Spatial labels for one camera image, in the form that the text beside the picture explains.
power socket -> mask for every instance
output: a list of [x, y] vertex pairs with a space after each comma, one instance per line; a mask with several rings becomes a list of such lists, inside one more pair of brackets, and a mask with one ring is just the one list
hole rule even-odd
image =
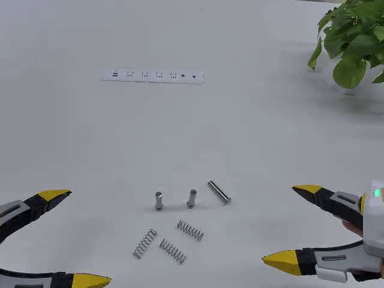
[[154, 70], [154, 69], [128, 69], [106, 68], [101, 74], [103, 81], [127, 82], [153, 82], [178, 84], [203, 84], [202, 72], [181, 70]]

human hand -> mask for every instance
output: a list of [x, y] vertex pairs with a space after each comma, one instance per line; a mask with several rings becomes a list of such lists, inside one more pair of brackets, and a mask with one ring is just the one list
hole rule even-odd
[[[346, 221], [343, 221], [343, 226], [345, 228], [347, 228], [349, 231], [359, 235], [360, 237], [362, 237], [362, 231], [360, 229], [358, 229], [357, 227], [355, 227], [354, 225], [346, 222]], [[381, 276], [382, 278], [384, 278], [384, 263], [382, 265], [382, 270], [381, 270]]]

white tabletop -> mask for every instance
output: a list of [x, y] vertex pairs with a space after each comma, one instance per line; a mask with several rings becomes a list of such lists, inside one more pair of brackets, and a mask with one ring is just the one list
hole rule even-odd
[[[338, 94], [322, 75], [325, 55], [316, 73], [306, 66], [317, 22], [334, 5], [3, 1], [1, 203], [51, 188], [74, 193], [6, 240], [0, 267], [106, 275], [111, 288], [341, 287], [261, 261], [358, 240], [292, 185], [362, 194], [384, 178], [381, 94]], [[103, 82], [102, 67], [185, 68], [206, 82]], [[197, 206], [187, 210], [192, 188]], [[205, 238], [175, 230], [179, 219]], [[184, 265], [158, 243], [142, 260], [130, 254], [150, 227], [187, 254]]]

metal pin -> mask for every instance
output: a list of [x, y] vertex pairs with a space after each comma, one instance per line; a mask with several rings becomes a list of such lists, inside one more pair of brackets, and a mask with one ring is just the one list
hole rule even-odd
[[161, 211], [163, 210], [163, 194], [162, 192], [156, 192], [155, 193], [155, 196], [156, 196], [156, 205], [155, 205], [155, 209], [157, 211]]
[[208, 186], [212, 189], [214, 193], [216, 193], [216, 195], [221, 199], [221, 201], [224, 202], [224, 204], [228, 204], [231, 201], [231, 198], [225, 195], [225, 193], [222, 192], [222, 190], [218, 188], [213, 181], [209, 181]]
[[194, 208], [194, 200], [196, 198], [197, 191], [196, 190], [191, 190], [190, 192], [190, 199], [187, 202], [187, 207], [192, 209]]

metal spring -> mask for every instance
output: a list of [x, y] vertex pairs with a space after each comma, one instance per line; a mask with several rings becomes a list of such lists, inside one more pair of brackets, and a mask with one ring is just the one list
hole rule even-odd
[[177, 262], [180, 264], [183, 264], [184, 261], [186, 260], [186, 256], [183, 254], [182, 251], [180, 251], [178, 248], [173, 246], [172, 243], [169, 241], [165, 240], [165, 238], [162, 240], [159, 246], [161, 249], [163, 249], [166, 253], [171, 255]]
[[204, 236], [203, 232], [197, 230], [196, 228], [193, 228], [188, 223], [183, 222], [182, 220], [179, 221], [177, 228], [198, 241], [200, 241]]
[[136, 249], [132, 252], [133, 256], [141, 259], [143, 257], [144, 252], [148, 249], [149, 245], [157, 236], [157, 232], [154, 229], [150, 229], [148, 233], [141, 240], [140, 244], [136, 247]]

